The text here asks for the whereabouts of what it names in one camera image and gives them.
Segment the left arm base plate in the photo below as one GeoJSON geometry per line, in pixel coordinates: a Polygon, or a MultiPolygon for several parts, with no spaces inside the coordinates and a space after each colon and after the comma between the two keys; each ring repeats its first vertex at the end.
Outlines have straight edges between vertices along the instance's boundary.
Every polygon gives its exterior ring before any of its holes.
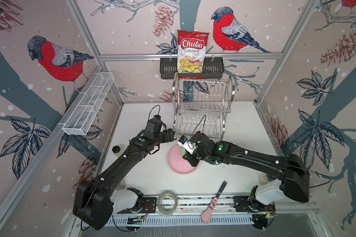
{"type": "Polygon", "coordinates": [[[157,198],[156,197],[143,197],[136,201],[134,207],[130,208],[131,213],[155,213],[157,209],[157,198]]]}

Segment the light green bowl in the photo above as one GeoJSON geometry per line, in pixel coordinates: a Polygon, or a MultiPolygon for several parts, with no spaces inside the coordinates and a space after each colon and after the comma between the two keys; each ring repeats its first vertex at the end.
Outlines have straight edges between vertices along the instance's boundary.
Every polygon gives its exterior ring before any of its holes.
{"type": "Polygon", "coordinates": [[[187,154],[187,150],[184,148],[184,147],[181,147],[181,154],[182,154],[182,157],[184,158],[187,154]]]}

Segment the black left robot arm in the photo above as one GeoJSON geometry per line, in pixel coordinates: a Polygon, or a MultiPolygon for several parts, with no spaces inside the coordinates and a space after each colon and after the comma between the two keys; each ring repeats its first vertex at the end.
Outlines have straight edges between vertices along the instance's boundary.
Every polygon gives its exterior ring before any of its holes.
{"type": "Polygon", "coordinates": [[[174,141],[174,136],[175,132],[166,127],[161,116],[154,115],[109,168],[93,180],[84,180],[78,185],[73,214],[95,230],[104,227],[113,214],[115,203],[111,196],[120,182],[147,155],[157,153],[162,143],[174,141]]]}

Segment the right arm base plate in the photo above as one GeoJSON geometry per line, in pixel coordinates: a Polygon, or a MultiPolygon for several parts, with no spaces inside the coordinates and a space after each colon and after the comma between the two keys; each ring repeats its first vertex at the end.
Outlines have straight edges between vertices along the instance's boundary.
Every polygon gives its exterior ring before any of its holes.
{"type": "Polygon", "coordinates": [[[258,213],[276,211],[276,207],[273,202],[269,205],[264,205],[248,196],[234,196],[233,201],[233,207],[237,212],[258,213]]]}

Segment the steel two-tier dish rack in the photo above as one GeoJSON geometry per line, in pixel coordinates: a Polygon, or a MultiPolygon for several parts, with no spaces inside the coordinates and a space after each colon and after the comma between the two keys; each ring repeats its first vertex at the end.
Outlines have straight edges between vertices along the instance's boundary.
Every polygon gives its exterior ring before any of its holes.
{"type": "Polygon", "coordinates": [[[216,80],[175,76],[172,89],[176,134],[191,137],[201,131],[210,138],[223,139],[235,96],[231,77],[216,80]]]}

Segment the pink plate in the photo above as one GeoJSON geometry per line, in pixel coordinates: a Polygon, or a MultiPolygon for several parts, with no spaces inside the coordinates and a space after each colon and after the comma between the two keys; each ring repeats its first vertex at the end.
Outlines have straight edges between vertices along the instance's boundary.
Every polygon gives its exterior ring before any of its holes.
{"type": "Polygon", "coordinates": [[[199,168],[199,164],[197,167],[192,167],[188,161],[184,160],[181,154],[181,147],[179,145],[175,145],[168,153],[168,164],[169,167],[178,174],[190,174],[194,172],[197,168],[199,168]]]}

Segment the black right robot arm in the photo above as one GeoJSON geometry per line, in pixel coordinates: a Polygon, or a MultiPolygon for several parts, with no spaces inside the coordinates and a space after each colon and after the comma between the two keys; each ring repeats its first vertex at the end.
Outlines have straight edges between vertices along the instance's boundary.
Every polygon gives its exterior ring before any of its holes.
{"type": "Polygon", "coordinates": [[[244,211],[256,213],[284,198],[301,203],[309,201],[310,173],[295,154],[280,157],[254,152],[230,142],[214,142],[200,131],[191,139],[181,136],[178,144],[185,149],[183,158],[192,167],[196,167],[199,161],[212,165],[244,166],[273,178],[273,181],[267,184],[252,188],[250,196],[240,206],[244,211]]]}

